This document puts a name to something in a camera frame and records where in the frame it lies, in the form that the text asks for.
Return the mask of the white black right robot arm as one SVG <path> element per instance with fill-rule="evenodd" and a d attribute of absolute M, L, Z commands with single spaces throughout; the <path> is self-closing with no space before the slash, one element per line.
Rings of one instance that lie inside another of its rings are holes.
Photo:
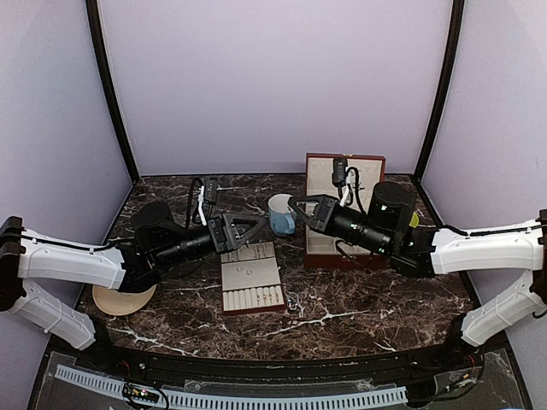
<path fill-rule="evenodd" d="M 451 225 L 413 227 L 415 202 L 415 194 L 401 185 L 380 182 L 366 213 L 325 194 L 293 196 L 288 204 L 310 230 L 364 248 L 407 278 L 503 268 L 523 271 L 494 299 L 452 320 L 436 362 L 453 371 L 469 351 L 546 309 L 546 212 L 516 225 L 464 231 Z"/>

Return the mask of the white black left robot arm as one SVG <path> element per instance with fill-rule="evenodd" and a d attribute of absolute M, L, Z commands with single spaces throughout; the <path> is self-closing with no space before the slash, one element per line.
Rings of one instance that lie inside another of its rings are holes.
<path fill-rule="evenodd" d="M 165 202 L 151 202 L 131 218 L 133 235 L 104 246 L 50 238 L 23 227 L 11 216 L 1 226 L 1 309 L 33 322 L 46 333 L 86 351 L 102 372 L 114 372 L 120 352 L 108 332 L 37 284 L 37 279 L 91 284 L 145 305 L 171 267 L 244 246 L 266 220 L 223 213 L 204 225 L 185 228 Z"/>

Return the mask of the brown jewelry tray insert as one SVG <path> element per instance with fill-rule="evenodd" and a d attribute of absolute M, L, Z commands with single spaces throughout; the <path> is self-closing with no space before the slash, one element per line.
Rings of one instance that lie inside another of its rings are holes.
<path fill-rule="evenodd" d="M 222 255 L 221 294 L 226 316 L 285 310 L 274 243 L 252 243 Z"/>

